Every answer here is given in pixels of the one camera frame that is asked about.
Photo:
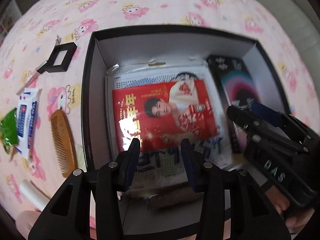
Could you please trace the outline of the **right human hand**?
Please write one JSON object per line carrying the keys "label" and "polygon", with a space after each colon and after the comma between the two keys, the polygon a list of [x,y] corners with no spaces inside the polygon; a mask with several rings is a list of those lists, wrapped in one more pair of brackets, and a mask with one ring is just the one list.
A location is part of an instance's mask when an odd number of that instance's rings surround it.
{"label": "right human hand", "polygon": [[[276,211],[283,218],[283,212],[290,207],[289,200],[275,186],[270,187],[265,193]],[[300,233],[314,212],[315,210],[310,208],[306,211],[294,213],[290,217],[284,219],[285,224],[288,228],[291,228],[292,232]]]}

